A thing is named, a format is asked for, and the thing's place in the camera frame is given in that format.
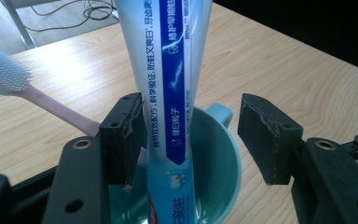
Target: blue toothpaste tube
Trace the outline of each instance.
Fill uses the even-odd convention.
[[[212,0],[116,0],[148,132],[149,223],[195,223],[190,123]]]

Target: toothbrush bristles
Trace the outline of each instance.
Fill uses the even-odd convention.
[[[0,94],[10,95],[13,91],[27,88],[31,72],[21,63],[0,51]]]

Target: teal cup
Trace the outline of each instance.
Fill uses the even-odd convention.
[[[190,129],[193,153],[196,223],[221,223],[241,186],[241,159],[227,127],[232,112],[213,104],[195,107]],[[146,169],[138,166],[132,188],[110,187],[112,223],[147,223]]]

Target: black cable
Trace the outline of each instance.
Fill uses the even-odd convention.
[[[34,13],[36,13],[38,16],[48,16],[48,15],[52,15],[53,13],[61,10],[62,8],[64,7],[67,7],[73,3],[76,3],[76,2],[82,2],[84,1],[85,4],[84,4],[84,7],[86,7],[86,1],[88,1],[89,3],[89,7],[86,8],[84,11],[83,11],[83,16],[86,17],[85,20],[83,20],[81,23],[78,23],[78,24],[75,24],[75,25],[72,25],[72,26],[63,26],[63,27],[51,27],[51,28],[47,28],[47,29],[41,29],[41,30],[36,30],[36,29],[32,29],[30,27],[27,27],[24,25],[24,27],[28,30],[31,30],[31,31],[34,31],[34,32],[45,32],[45,31],[49,31],[49,30],[62,30],[62,29],[70,29],[70,28],[75,28],[75,27],[78,27],[82,24],[84,24],[86,21],[88,21],[89,19],[92,19],[92,20],[95,20],[95,21],[102,21],[102,20],[106,20],[110,17],[110,15],[112,14],[113,10],[115,10],[116,8],[113,6],[113,0],[111,0],[111,3],[107,3],[107,2],[104,2],[102,0],[75,0],[75,1],[72,1],[72,2],[69,2],[67,4],[64,4],[62,5],[61,7],[58,7],[56,9],[54,9],[53,11],[50,11],[48,13],[45,13],[45,14],[42,14],[42,13],[39,13],[37,12],[34,7],[31,7],[32,10],[34,11]],[[100,6],[100,7],[94,7],[92,4],[93,3],[103,3],[105,4],[105,6]],[[97,18],[97,17],[94,17],[92,15],[92,13],[94,11],[99,11],[99,12],[102,12],[102,13],[105,13],[106,15],[101,17],[101,18]]]

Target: table surface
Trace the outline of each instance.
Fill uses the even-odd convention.
[[[119,25],[13,55],[32,84],[102,121],[119,97],[137,91]],[[297,223],[290,186],[267,186],[237,136],[244,92],[270,100],[304,127],[303,139],[337,143],[358,134],[358,67],[213,5],[196,105],[220,103],[241,154],[239,198],[227,223]],[[0,96],[0,173],[12,185],[57,165],[63,145],[83,134],[21,98]]]

